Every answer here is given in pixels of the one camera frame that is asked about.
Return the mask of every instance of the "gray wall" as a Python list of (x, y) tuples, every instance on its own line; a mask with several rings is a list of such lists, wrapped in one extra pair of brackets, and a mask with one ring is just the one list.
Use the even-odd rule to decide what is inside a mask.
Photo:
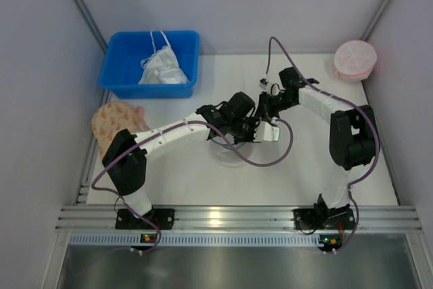
[(366, 90), (398, 192), (417, 208), (433, 249), (433, 5), (394, 0), (371, 42), (378, 65)]
[(36, 288), (78, 184), (102, 53), (72, 0), (0, 0), (0, 288)]
[(333, 51), (359, 38), (380, 0), (85, 0), (105, 39), (120, 30), (192, 28), (204, 53)]

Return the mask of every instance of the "pink container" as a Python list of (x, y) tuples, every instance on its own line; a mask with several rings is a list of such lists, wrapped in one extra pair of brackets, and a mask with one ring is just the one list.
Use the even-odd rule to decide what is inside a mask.
[(373, 45), (351, 40), (339, 47), (334, 56), (335, 73), (344, 81), (358, 83), (368, 78), (377, 60)]

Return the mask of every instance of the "metal frame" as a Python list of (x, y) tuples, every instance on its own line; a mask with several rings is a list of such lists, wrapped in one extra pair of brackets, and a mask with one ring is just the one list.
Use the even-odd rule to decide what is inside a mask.
[[(155, 206), (173, 208), (175, 223), (171, 233), (265, 232), (298, 233), (293, 211), (305, 206)], [(412, 206), (360, 206), (358, 234), (418, 234), (421, 223)], [(125, 232), (116, 230), (112, 205), (65, 206), (56, 231)], [(317, 234), (332, 231), (318, 230)]]
[[(324, 247), (320, 235), (260, 233), (172, 233), (161, 231), (161, 246), (182, 247)], [(139, 233), (73, 233), (69, 245), (79, 246), (153, 246)]]
[[(367, 25), (362, 39), (368, 40), (383, 17), (392, 0), (382, 0)], [(83, 0), (74, 0), (99, 47), (105, 53), (107, 43), (99, 31)], [(100, 106), (107, 103), (110, 92), (104, 91)], [(116, 213), (113, 206), (87, 206), (89, 178), (96, 157), (96, 141), (92, 136), (80, 183), (74, 195), (74, 206), (65, 206), (56, 225), (55, 242), (51, 250), (41, 288), (56, 288), (66, 249), (73, 233), (84, 234), (130, 234), (133, 231), (114, 229)], [(170, 206), (176, 210), (173, 230), (177, 234), (267, 234), (298, 236), (294, 227), (293, 210), (297, 206)], [(406, 234), (419, 280), (423, 288), (433, 288), (432, 256), (426, 244), (421, 223), (412, 206), (360, 206), (360, 223), (357, 234)], [(317, 231), (327, 234), (329, 231)]]

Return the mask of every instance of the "cable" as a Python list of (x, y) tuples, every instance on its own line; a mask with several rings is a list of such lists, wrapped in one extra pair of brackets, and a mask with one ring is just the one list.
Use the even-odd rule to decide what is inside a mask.
[[(221, 131), (219, 131), (216, 127), (214, 127), (213, 125), (207, 123), (207, 122), (203, 122), (203, 121), (198, 121), (198, 120), (193, 120), (193, 121), (189, 121), (187, 124), (197, 124), (197, 125), (205, 125), (207, 126), (209, 129), (212, 129), (216, 134), (218, 134), (226, 143), (227, 145), (233, 150), (233, 152), (238, 155), (242, 160), (244, 160), (245, 162), (247, 162), (248, 164), (251, 164), (253, 166), (257, 166), (257, 167), (269, 167), (269, 166), (273, 166), (275, 164), (278, 164), (279, 162), (281, 162), (284, 158), (287, 157), (287, 155), (289, 154), (290, 150), (292, 149), (293, 146), (293, 130), (292, 127), (285, 121), (282, 119), (277, 119), (277, 121), (282, 122), (288, 129), (289, 129), (289, 133), (290, 133), (290, 142), (289, 142), (289, 146), (287, 148), (287, 150), (284, 152), (284, 154), (278, 158), (277, 160), (274, 160), (273, 162), (268, 162), (265, 164), (261, 164), (261, 163), (257, 163), (257, 162), (252, 162), (251, 160), (247, 159), (246, 157), (244, 157), (238, 150), (237, 148), (235, 148), (230, 141), (223, 135), (223, 133), (221, 133)], [(116, 159), (114, 159), (109, 165), (107, 165), (102, 172), (100, 172), (97, 177), (95, 177), (95, 179), (92, 181), (91, 183), (91, 188), (94, 189), (95, 191), (107, 191), (110, 193), (113, 193), (115, 195), (117, 195), (118, 197), (120, 197), (120, 199), (123, 201), (124, 205), (126, 206), (126, 208), (134, 215), (136, 216), (138, 219), (144, 221), (145, 223), (147, 223), (148, 225), (150, 225), (152, 228), (154, 228), (156, 230), (157, 233), (157, 239), (154, 243), (154, 245), (149, 248), (146, 252), (151, 252), (153, 251), (157, 245), (160, 243), (161, 241), (161, 231), (159, 230), (158, 227), (156, 227), (156, 225), (154, 223), (152, 223), (150, 220), (144, 218), (143, 216), (141, 216), (139, 213), (137, 213), (134, 209), (132, 209), (123, 199), (122, 196), (119, 195), (119, 193), (116, 190), (110, 189), (108, 187), (97, 187), (96, 183), (102, 178), (102, 176), (107, 173), (115, 164), (117, 164), (119, 161), (121, 161), (126, 155), (130, 154), (131, 152), (133, 152), (134, 150), (136, 150), (137, 148), (139, 148), (140, 146), (146, 144), (147, 142), (156, 139), (157, 137), (161, 136), (161, 134), (165, 134), (168, 133), (172, 130), (178, 129), (180, 127), (184, 127), (185, 123), (178, 123), (177, 125), (173, 125), (165, 130), (163, 130), (161, 133), (155, 133), (154, 135), (148, 137), (147, 139), (144, 139), (143, 141), (140, 141), (139, 143), (136, 143), (135, 145), (133, 145), (132, 147), (130, 147), (128, 150), (125, 150), (123, 153), (121, 153)]]
[(315, 223), (316, 223), (316, 226), (314, 226), (313, 230), (307, 233), (300, 228), (299, 220), (295, 220), (296, 229), (299, 229), (301, 233), (303, 233), (304, 235), (307, 235), (307, 236), (313, 235), (317, 231), (317, 228), (319, 228), (319, 223), (318, 222), (315, 222)]
[(217, 108), (218, 106), (223, 105), (224, 103), (227, 103), (227, 101), (222, 101), (221, 103), (217, 104), (217, 105), (215, 106), (215, 108)]
[[(215, 138), (211, 138), (210, 140), (211, 140), (211, 142), (216, 143), (217, 145), (220, 145), (221, 147), (223, 147), (223, 148), (225, 148), (225, 149), (231, 150), (231, 148), (230, 148), (226, 143), (218, 142), (217, 140), (215, 140)], [(236, 147), (236, 149), (240, 149), (240, 148), (242, 148), (242, 147), (245, 145), (245, 142), (241, 142), (241, 143), (232, 143), (232, 145), (233, 145), (233, 146), (238, 145), (238, 146)]]
[(281, 89), (279, 88), (278, 84), (272, 84), (272, 86), (271, 86), (271, 95), (273, 95), (273, 87), (274, 86), (277, 86), (278, 87), (278, 91), (281, 91)]
[(281, 122), (283, 123), (288, 129), (289, 129), (289, 133), (290, 133), (290, 142), (289, 142), (289, 146), (287, 147), (287, 150), (284, 152), (284, 154), (278, 158), (277, 160), (274, 160), (273, 162), (267, 162), (267, 163), (258, 163), (258, 162), (253, 162), (251, 160), (249, 160), (248, 158), (246, 158), (245, 156), (243, 156), (231, 143), (230, 141), (223, 135), (223, 133), (221, 131), (219, 131), (216, 127), (214, 127), (213, 125), (207, 123), (207, 122), (203, 122), (203, 121), (198, 121), (198, 120), (192, 120), (189, 121), (188, 124), (196, 124), (196, 125), (205, 125), (207, 126), (209, 129), (212, 129), (217, 135), (219, 135), (225, 142), (227, 142), (227, 145), (233, 150), (233, 152), (239, 157), (241, 158), (243, 161), (247, 162), (248, 164), (255, 166), (255, 167), (270, 167), (273, 165), (278, 164), (279, 162), (281, 162), (282, 160), (284, 160), (284, 158), (287, 157), (287, 155), (289, 154), (290, 150), (292, 149), (293, 146), (293, 130), (292, 127), (288, 124), (287, 121), (283, 120), (282, 118), (278, 118), (277, 122)]
[(379, 136), (378, 136), (378, 132), (376, 131), (372, 121), (369, 119), (369, 117), (364, 113), (364, 111), (362, 111), (362, 109), (360, 109), (360, 107), (358, 107), (356, 104), (352, 103), (351, 101), (348, 101), (347, 99), (338, 97), (336, 95), (333, 95), (331, 93), (328, 93), (327, 91), (321, 90), (319, 88), (317, 88), (316, 86), (314, 86), (313, 84), (311, 84), (305, 77), (304, 75), (301, 73), (301, 71), (299, 70), (299, 68), (297, 67), (297, 65), (294, 63), (293, 59), (290, 57), (290, 54), (287, 52), (287, 50), (285, 49), (285, 47), (283, 46), (283, 44), (280, 42), (279, 39), (277, 39), (276, 37), (270, 37), (269, 38), (269, 46), (268, 46), (268, 64), (267, 64), (267, 68), (266, 68), (266, 75), (268, 75), (269, 72), (269, 67), (271, 65), (271, 46), (272, 46), (272, 40), (274, 40), (279, 47), (281, 48), (281, 50), (283, 51), (284, 55), (287, 57), (287, 59), (289, 60), (289, 62), (292, 64), (294, 70), (298, 73), (299, 77), (312, 89), (314, 89), (317, 92), (321, 92), (322, 94), (329, 96), (329, 97), (333, 97), (336, 100), (345, 103), (351, 107), (353, 107), (356, 111), (358, 111), (358, 113), (365, 119), (365, 122), (368, 124), (371, 132), (373, 133), (373, 139), (374, 139), (374, 147), (375, 147), (375, 156), (373, 159), (373, 163), (371, 164), (370, 168), (368, 169), (367, 172), (365, 172), (365, 174), (361, 177), (359, 177), (358, 179), (355, 179), (354, 181), (351, 181), (347, 184), (347, 190), (348, 190), (348, 195), (349, 195), (349, 200), (353, 203), (355, 210), (357, 212), (357, 219), (355, 221), (355, 225), (353, 227), (352, 232), (350, 233), (350, 235), (347, 237), (346, 241), (343, 243), (343, 245), (341, 245), (341, 247), (339, 249), (337, 249), (336, 251), (340, 252), (344, 247), (347, 246), (347, 244), (352, 240), (357, 228), (358, 228), (358, 224), (359, 224), (359, 207), (358, 204), (355, 202), (355, 200), (352, 197), (352, 192), (351, 192), (351, 187), (354, 186), (355, 184), (358, 184), (359, 182), (363, 181), (364, 179), (366, 179), (368, 176), (370, 176), (370, 174), (373, 172), (374, 168), (376, 167), (376, 165), (378, 164), (378, 160), (379, 160), (379, 153), (380, 153), (380, 142), (379, 142)]
[(340, 237), (340, 239), (343, 239), (343, 235), (344, 235), (343, 224), (341, 221), (339, 221), (338, 222), (338, 236)]
[(114, 201), (114, 204), (113, 204), (113, 209), (114, 209), (114, 212), (116, 213), (116, 215), (117, 215), (116, 204), (119, 201), (119, 199), (120, 199), (120, 196), (117, 197), (116, 201)]

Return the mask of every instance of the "white table surface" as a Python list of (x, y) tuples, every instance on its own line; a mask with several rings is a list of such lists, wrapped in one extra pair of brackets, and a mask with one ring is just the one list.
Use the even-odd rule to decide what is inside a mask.
[[(320, 87), (358, 105), (367, 103), (363, 87), (347, 84), (333, 76), (330, 54), (293, 55), (305, 77), (320, 81)], [(200, 57), (199, 79), (189, 99), (134, 99), (135, 106), (145, 108), (145, 120), (151, 127), (175, 122), (204, 104), (228, 100), (237, 91), (258, 101), (262, 89), (258, 81), (265, 72), (267, 55), (205, 55)], [(290, 66), (283, 55), (273, 55), (270, 82), (279, 82), (278, 72)], [(210, 141), (194, 143), (163, 156), (147, 166), (145, 188), (153, 204), (204, 205), (310, 205), (323, 191), (332, 170), (329, 155), (329, 125), (309, 109), (296, 106), (282, 112), (294, 131), (294, 145), (280, 164), (258, 168), (246, 163), (236, 167), (221, 164)], [(269, 162), (280, 157), (288, 145), (288, 132), (280, 126), (277, 143), (246, 145), (250, 159)], [(103, 169), (97, 159), (93, 177)], [(114, 188), (108, 175), (98, 186)], [(355, 200), (362, 205), (396, 205), (385, 160), (353, 189)], [(112, 204), (116, 197), (108, 192), (89, 190), (87, 204)]]

